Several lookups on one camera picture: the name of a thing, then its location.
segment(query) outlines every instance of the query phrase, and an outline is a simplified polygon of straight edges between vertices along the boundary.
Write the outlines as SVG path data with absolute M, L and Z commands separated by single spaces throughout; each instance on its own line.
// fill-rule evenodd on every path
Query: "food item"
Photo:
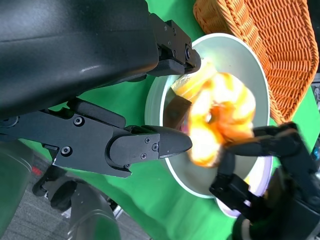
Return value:
M 197 94 L 202 90 L 203 84 L 216 72 L 215 66 L 207 59 L 203 59 L 197 72 L 183 75 L 173 83 L 171 88 L 178 96 L 194 103 Z
M 181 78 L 173 87 L 177 95 L 192 102 L 187 124 L 193 147 L 188 153 L 202 167 L 219 165 L 223 144 L 253 137 L 256 109 L 255 97 L 238 78 L 212 67 L 207 62 L 198 74 L 185 83 Z

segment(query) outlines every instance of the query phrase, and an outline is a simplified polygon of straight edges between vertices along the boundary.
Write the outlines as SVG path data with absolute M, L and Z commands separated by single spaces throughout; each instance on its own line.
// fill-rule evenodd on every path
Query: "table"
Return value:
M 147 2 L 151 13 L 165 21 L 174 20 L 193 41 L 204 34 L 193 16 L 194 0 Z M 143 125 L 153 80 L 148 77 L 142 82 L 98 88 L 80 98 L 123 115 L 127 125 Z M 320 132 L 320 115 L 311 89 L 293 120 L 299 124 L 311 150 Z M 23 142 L 50 159 L 39 143 Z M 130 170 L 132 176 L 126 179 L 72 172 L 115 200 L 154 240 L 224 240 L 230 234 L 234 219 L 224 216 L 213 199 L 198 198 L 185 191 L 159 161 L 134 164 Z

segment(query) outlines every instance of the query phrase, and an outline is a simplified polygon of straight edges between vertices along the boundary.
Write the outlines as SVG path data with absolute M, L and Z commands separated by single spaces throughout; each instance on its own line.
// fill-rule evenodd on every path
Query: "white bowl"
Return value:
M 236 76 L 252 91 L 256 100 L 253 125 L 255 127 L 267 126 L 270 115 L 267 80 L 254 52 L 240 39 L 224 33 L 205 35 L 193 42 L 192 47 L 197 50 L 201 58 L 210 59 L 218 72 Z M 171 75 L 157 77 L 154 80 L 145 105 L 146 125 L 163 126 L 166 95 L 168 89 L 178 78 L 179 76 Z M 244 179 L 255 165 L 256 160 L 257 157 L 237 156 L 234 173 Z M 209 192 L 209 186 L 216 177 L 216 168 L 196 166 L 190 162 L 186 153 L 165 158 L 162 162 L 174 179 L 189 193 L 201 198 L 214 198 Z M 270 166 L 268 165 L 269 169 L 265 173 L 268 179 L 271 172 Z M 263 170 L 264 167 L 257 167 L 257 169 Z

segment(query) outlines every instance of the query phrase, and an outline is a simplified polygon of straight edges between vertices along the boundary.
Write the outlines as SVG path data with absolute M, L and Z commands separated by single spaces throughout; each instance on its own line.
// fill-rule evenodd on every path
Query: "orange food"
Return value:
M 192 92 L 193 103 L 188 115 L 193 144 L 190 159 L 198 166 L 216 167 L 223 144 L 253 136 L 256 101 L 251 91 L 229 73 L 216 72 L 197 81 L 196 88 L 188 91 Z

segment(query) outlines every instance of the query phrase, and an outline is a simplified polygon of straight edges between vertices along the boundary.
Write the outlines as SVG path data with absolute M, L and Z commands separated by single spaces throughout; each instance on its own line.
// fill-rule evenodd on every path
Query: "donut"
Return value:
M 253 137 L 256 101 L 252 92 L 229 73 L 216 72 L 201 82 L 198 92 L 192 94 L 187 119 L 193 144 L 188 153 L 198 166 L 217 167 L 223 144 Z

